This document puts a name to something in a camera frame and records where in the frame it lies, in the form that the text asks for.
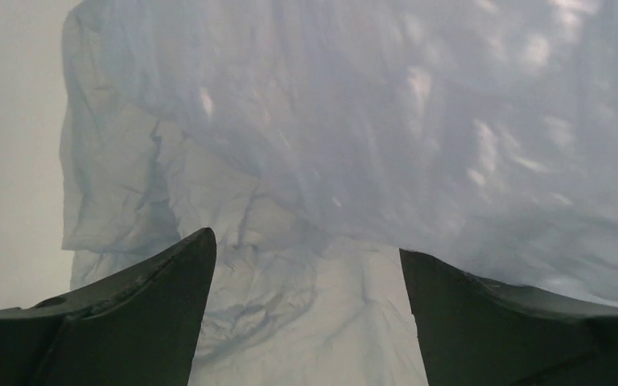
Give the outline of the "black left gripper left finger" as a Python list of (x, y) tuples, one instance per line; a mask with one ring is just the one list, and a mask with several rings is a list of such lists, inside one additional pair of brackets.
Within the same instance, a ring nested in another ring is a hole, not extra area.
[(0, 385), (185, 385), (216, 264), (209, 228), (29, 309), (0, 310)]

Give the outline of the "blue plastic trash bag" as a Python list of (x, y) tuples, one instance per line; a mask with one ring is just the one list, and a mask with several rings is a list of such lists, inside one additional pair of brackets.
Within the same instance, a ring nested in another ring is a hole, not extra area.
[(215, 234), (190, 385), (431, 385), (404, 250), (618, 307), (618, 1), (83, 1), (62, 59), (72, 288)]

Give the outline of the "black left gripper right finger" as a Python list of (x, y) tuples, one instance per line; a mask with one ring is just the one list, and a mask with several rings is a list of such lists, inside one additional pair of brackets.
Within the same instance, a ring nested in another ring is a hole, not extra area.
[(400, 253), (431, 385), (618, 385), (618, 307)]

